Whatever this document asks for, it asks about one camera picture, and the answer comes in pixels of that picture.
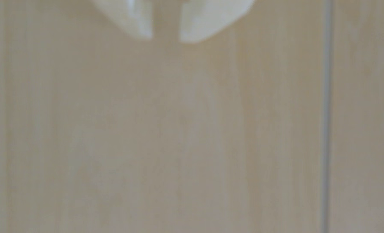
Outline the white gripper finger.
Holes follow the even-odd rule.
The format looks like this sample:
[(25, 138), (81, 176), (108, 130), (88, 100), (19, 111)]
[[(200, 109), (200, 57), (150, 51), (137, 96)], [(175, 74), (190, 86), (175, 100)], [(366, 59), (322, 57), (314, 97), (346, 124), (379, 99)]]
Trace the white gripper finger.
[(255, 0), (187, 0), (182, 4), (179, 40), (202, 42), (245, 16)]
[(153, 39), (153, 3), (149, 0), (92, 0), (112, 23), (139, 40)]

